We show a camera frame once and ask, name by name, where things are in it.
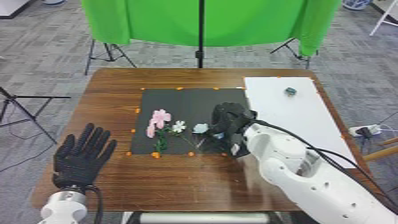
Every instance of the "pink flower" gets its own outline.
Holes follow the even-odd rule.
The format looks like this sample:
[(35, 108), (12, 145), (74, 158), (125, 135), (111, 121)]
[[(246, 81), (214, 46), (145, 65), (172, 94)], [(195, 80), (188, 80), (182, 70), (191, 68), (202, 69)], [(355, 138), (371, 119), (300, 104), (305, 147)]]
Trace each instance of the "pink flower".
[(149, 126), (145, 128), (145, 136), (147, 136), (147, 138), (154, 137), (154, 124), (149, 124)]
[(161, 129), (165, 127), (165, 121), (170, 121), (170, 114), (165, 112), (163, 109), (154, 110), (149, 126), (150, 124), (156, 124), (157, 129)]

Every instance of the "black glove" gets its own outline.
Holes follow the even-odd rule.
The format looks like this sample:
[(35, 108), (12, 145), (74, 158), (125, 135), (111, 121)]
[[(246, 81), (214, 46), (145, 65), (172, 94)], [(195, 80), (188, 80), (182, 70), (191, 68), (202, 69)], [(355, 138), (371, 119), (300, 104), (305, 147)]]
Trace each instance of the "black glove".
[(243, 128), (255, 119), (255, 112), (237, 103), (221, 103), (214, 106), (209, 134), (223, 133), (225, 137), (243, 133)]
[(115, 140), (109, 141), (102, 150), (109, 132), (102, 131), (101, 127), (95, 128), (93, 133), (92, 130), (93, 124), (86, 124), (77, 141), (74, 141), (74, 135), (67, 135), (53, 156), (53, 171), (56, 172), (53, 174), (53, 184), (58, 188), (72, 185), (83, 188), (92, 185), (115, 150)]
[(243, 134), (255, 117), (257, 113), (248, 111), (237, 103), (221, 103), (214, 106), (207, 134), (223, 133), (221, 141), (223, 145), (227, 145), (227, 149), (230, 149), (234, 144), (239, 145), (237, 152), (230, 152), (230, 150), (225, 151), (234, 158), (250, 153), (243, 143), (243, 137), (234, 134)]

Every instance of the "white flower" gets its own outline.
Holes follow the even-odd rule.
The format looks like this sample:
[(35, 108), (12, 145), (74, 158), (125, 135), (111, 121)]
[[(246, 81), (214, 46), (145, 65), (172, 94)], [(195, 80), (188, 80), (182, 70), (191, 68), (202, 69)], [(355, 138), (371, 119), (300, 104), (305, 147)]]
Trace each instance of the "white flower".
[(172, 132), (180, 133), (184, 128), (184, 121), (175, 121), (175, 124), (172, 125)]
[(193, 132), (195, 134), (202, 134), (207, 131), (207, 124), (196, 124), (193, 127)]

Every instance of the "tripod stand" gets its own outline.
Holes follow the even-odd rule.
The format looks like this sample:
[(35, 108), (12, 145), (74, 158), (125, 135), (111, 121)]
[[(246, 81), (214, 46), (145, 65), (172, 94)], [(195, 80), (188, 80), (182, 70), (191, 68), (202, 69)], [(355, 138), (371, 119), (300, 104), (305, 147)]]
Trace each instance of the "tripod stand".
[[(131, 61), (131, 59), (129, 59), (129, 57), (127, 57), (124, 51), (120, 50), (120, 47), (117, 46), (117, 44), (106, 44), (106, 43), (102, 43), (104, 53), (106, 53), (106, 56), (108, 56), (106, 59), (97, 58), (97, 57), (92, 57), (93, 47), (95, 47), (95, 40), (92, 39), (92, 41), (90, 41), (90, 50), (88, 50), (88, 59), (86, 59), (86, 65), (85, 65), (85, 71), (83, 71), (83, 75), (85, 75), (85, 76), (86, 76), (86, 74), (88, 74), (88, 68), (90, 68), (90, 61), (92, 61), (92, 60), (102, 60), (102, 61), (106, 61), (106, 62), (115, 62), (117, 59), (124, 57), (125, 60), (127, 60), (127, 63), (129, 63), (131, 66), (133, 66), (133, 68), (136, 68), (136, 66), (134, 66), (134, 64), (133, 64), (133, 61)], [(118, 56), (118, 57), (113, 57), (113, 52), (111, 52), (113, 49), (111, 49), (111, 48), (113, 48), (113, 49), (118, 51), (118, 53), (120, 53), (120, 56)]]
[[(53, 99), (69, 99), (70, 97), (67, 96), (15, 96), (15, 95), (10, 95), (8, 92), (5, 91), (5, 89), (0, 87), (0, 94), (3, 95), (5, 97), (5, 100), (3, 100), (3, 108), (1, 108), (1, 113), (0, 113), (0, 128), (13, 125), (13, 124), (19, 124), (19, 123), (24, 123), (28, 121), (31, 121), (35, 127), (38, 128), (40, 132), (44, 133), (44, 135), (47, 136), (47, 138), (51, 139), (53, 143), (56, 144), (56, 141), (51, 137), (51, 135), (47, 134), (47, 131), (44, 130), (42, 126), (38, 125), (37, 123), (37, 116), (44, 110), (44, 107), (47, 105), (47, 103), (51, 102)], [(15, 99), (45, 99), (45, 102), (37, 110), (37, 112), (31, 114), (28, 112), (28, 110), (24, 109), (24, 107), (21, 106), (19, 102), (15, 101)], [(13, 121), (6, 124), (1, 124), (1, 121), (3, 121), (3, 115), (5, 115), (5, 111), (6, 111), (6, 107), (8, 107), (8, 103), (12, 103), (13, 107), (19, 109), (22, 115), (26, 116), (24, 119), (21, 119), (19, 121)]]
[(308, 69), (310, 57), (305, 58), (301, 55), (298, 55), (298, 54), (294, 53), (294, 51), (292, 51), (292, 49), (291, 49), (291, 47), (289, 47), (289, 43), (291, 43), (292, 40), (294, 40), (294, 38), (291, 38), (291, 39), (284, 42), (284, 44), (276, 47), (276, 49), (269, 52), (269, 54), (273, 54), (273, 53), (280, 50), (280, 48), (285, 47), (285, 48), (289, 49), (289, 51), (291, 51), (291, 54), (292, 54), (294, 58), (296, 58), (300, 61), (305, 61), (305, 69)]

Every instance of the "light stand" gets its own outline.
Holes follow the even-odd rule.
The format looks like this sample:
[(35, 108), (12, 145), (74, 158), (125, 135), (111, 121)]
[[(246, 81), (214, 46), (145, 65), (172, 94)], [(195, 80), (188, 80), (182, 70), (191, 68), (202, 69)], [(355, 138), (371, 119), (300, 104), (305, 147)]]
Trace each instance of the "light stand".
[[(83, 72), (83, 75), (88, 74), (88, 68), (90, 68), (90, 61), (92, 60), (102, 60), (106, 62), (115, 62), (118, 58), (125, 58), (131, 66), (136, 68), (134, 64), (133, 64), (133, 61), (131, 59), (127, 58), (127, 55), (124, 54), (124, 51), (120, 50), (120, 47), (117, 46), (117, 44), (106, 44), (102, 43), (102, 47), (104, 47), (104, 54), (108, 56), (108, 58), (97, 58), (97, 57), (92, 57), (92, 53), (93, 53), (93, 47), (95, 47), (95, 40), (92, 39), (90, 41), (90, 50), (88, 50), (88, 59), (86, 59), (86, 65), (85, 65), (85, 72)], [(118, 57), (113, 57), (113, 52), (111, 50), (117, 50), (118, 53), (120, 53), (120, 56)]]
[[(56, 141), (54, 141), (51, 135), (47, 134), (47, 131), (44, 130), (42, 126), (38, 125), (35, 119), (37, 119), (37, 116), (38, 116), (38, 114), (40, 114), (40, 112), (44, 110), (44, 107), (45, 107), (49, 101), (53, 99), (69, 99), (70, 97), (67, 97), (67, 96), (15, 96), (15, 95), (8, 94), (8, 92), (5, 91), (5, 89), (1, 87), (0, 87), (0, 94), (5, 97), (3, 108), (1, 108), (1, 113), (0, 113), (0, 128), (10, 126), (13, 124), (19, 124), (19, 123), (24, 123), (24, 122), (31, 121), (31, 123), (33, 123), (35, 127), (38, 128), (40, 132), (44, 133), (44, 135), (51, 139), (53, 143), (56, 144)], [(44, 104), (42, 104), (35, 114), (31, 114), (28, 112), (28, 110), (21, 106), (19, 102), (15, 101), (15, 99), (45, 99), (45, 102), (44, 102)], [(26, 116), (26, 118), (21, 119), (19, 121), (13, 121), (13, 122), (6, 123), (6, 124), (1, 124), (8, 103), (12, 103), (13, 107), (19, 109), (19, 111), (21, 111), (22, 115)]]
[(291, 49), (291, 47), (289, 47), (289, 43), (291, 43), (292, 40), (294, 40), (294, 38), (291, 38), (291, 39), (284, 42), (284, 44), (276, 47), (276, 49), (269, 52), (269, 54), (273, 54), (273, 53), (280, 50), (280, 48), (285, 47), (285, 48), (289, 49), (289, 51), (291, 51), (291, 54), (292, 54), (294, 58), (296, 58), (300, 61), (305, 61), (305, 69), (308, 69), (310, 57), (305, 58), (301, 55), (298, 55), (298, 54), (294, 53), (294, 51), (292, 51), (292, 49)]
[(204, 0), (198, 0), (198, 49), (195, 51), (196, 68), (202, 68), (204, 59)]

